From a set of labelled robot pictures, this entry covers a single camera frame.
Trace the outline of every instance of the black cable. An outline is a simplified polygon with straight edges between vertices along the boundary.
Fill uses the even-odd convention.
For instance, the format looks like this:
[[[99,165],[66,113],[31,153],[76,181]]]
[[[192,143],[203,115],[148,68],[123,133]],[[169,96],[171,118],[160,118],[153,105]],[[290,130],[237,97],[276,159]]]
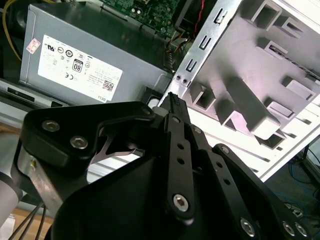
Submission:
[[[306,182],[306,181],[301,181],[301,180],[296,179],[296,178],[293,176],[292,172],[290,171],[290,166],[292,166],[292,164],[288,164],[288,171],[289,171],[290,176],[291,176],[294,180],[296,180],[297,182],[302,183],[302,184],[313,184],[312,182]]]
[[[11,234],[8,240],[13,240],[17,233],[21,230],[21,228],[26,224],[26,222],[31,218],[31,216],[36,215],[38,209],[41,207],[42,203],[36,206],[32,212],[29,213],[28,216],[20,223],[20,225],[16,228],[16,230]]]
[[[308,150],[310,151],[310,153],[312,153],[312,155],[315,157],[315,159],[317,159],[318,163],[320,164],[320,160],[319,160],[319,158],[317,158],[317,156],[314,154],[314,152],[311,151],[309,148],[308,148]]]
[[[36,211],[35,211],[34,214],[31,216],[28,224],[26,225],[25,229],[24,229],[23,232],[21,233],[21,236],[19,237],[18,240],[23,240],[23,239],[24,239],[24,237],[25,237],[25,235],[27,234],[27,232],[28,232],[28,230],[29,230],[32,222],[33,222],[34,219],[35,219],[35,216],[36,216],[36,214],[37,214],[37,211],[39,210],[39,208],[41,208],[42,205],[43,205],[43,203],[40,203],[40,204],[36,207]]]
[[[34,240],[39,240],[39,238],[40,238],[41,230],[42,230],[42,227],[44,225],[45,218],[46,218],[46,211],[47,211],[47,208],[46,208],[46,206],[44,206],[42,217],[41,217],[41,221],[40,221],[40,225],[39,225],[39,229],[38,229],[38,231],[36,233],[36,236],[35,236]]]

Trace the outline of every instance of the red sticker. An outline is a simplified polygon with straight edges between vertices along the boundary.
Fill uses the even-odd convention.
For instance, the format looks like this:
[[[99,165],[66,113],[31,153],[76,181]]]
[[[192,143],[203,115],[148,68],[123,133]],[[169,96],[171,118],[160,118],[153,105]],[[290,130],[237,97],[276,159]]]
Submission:
[[[40,46],[40,42],[37,39],[32,39],[32,41],[29,43],[29,45],[26,47],[26,50],[31,53],[34,54],[35,51],[38,49],[38,47]]]

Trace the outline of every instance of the metal screw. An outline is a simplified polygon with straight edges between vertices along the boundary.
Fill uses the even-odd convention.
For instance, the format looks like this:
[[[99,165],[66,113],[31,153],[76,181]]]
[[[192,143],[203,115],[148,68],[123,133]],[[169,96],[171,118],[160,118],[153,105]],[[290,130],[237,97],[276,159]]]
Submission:
[[[298,229],[299,233],[302,234],[302,236],[304,236],[304,237],[308,236],[306,230],[299,223],[296,222],[295,227],[296,227],[296,229]]]
[[[252,238],[255,236],[255,229],[247,219],[242,217],[240,219],[240,224],[246,234],[248,234]]]
[[[229,153],[229,149],[226,146],[221,147],[222,151],[224,151],[226,154]]]
[[[60,125],[53,120],[45,120],[42,123],[42,128],[48,132],[56,132],[60,129]]]
[[[200,134],[200,133],[201,133],[201,129],[200,129],[200,128],[198,128],[197,126],[195,126],[195,127],[194,127],[194,130],[195,130],[195,132],[196,132],[196,133],[198,133],[198,134]]]
[[[173,121],[175,121],[176,123],[180,123],[180,120],[178,118],[176,118],[175,116],[172,117]]]
[[[72,147],[76,149],[85,149],[88,146],[88,141],[82,136],[74,136],[70,139]]]
[[[32,170],[33,170],[33,171],[35,171],[35,170],[36,170],[37,162],[36,162],[36,160],[35,160],[35,158],[34,158],[34,157],[31,159],[30,166],[31,166],[31,168],[32,168]]]
[[[181,212],[186,212],[189,208],[187,199],[180,194],[174,195],[173,203]]]
[[[286,232],[288,234],[290,234],[291,236],[295,235],[295,231],[292,229],[292,227],[285,221],[282,222],[283,223],[283,227],[286,230]]]

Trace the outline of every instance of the red wire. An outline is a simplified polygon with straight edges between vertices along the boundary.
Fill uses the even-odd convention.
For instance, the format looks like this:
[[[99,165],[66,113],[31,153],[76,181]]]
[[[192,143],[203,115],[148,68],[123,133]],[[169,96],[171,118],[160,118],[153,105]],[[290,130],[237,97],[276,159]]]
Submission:
[[[205,8],[205,1],[206,1],[206,0],[202,0],[202,2],[201,2],[201,8],[200,8],[200,11],[199,11],[199,17],[198,17],[198,20],[197,20],[197,22],[196,22],[196,24],[195,24],[195,26],[194,26],[194,33],[193,33],[193,38],[194,38],[194,39],[196,38],[196,34],[197,34],[197,31],[198,31],[198,24],[199,24],[200,21],[201,21],[202,12],[203,12],[203,10],[204,10],[204,8]]]

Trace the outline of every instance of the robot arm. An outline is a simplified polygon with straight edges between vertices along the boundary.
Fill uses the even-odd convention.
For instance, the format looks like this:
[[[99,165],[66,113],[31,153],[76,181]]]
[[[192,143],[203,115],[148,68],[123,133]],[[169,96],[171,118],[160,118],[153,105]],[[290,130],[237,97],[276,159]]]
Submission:
[[[88,184],[88,166],[143,156]],[[226,146],[208,144],[169,93],[140,102],[34,110],[11,172],[55,215],[64,239],[311,239],[306,227]]]

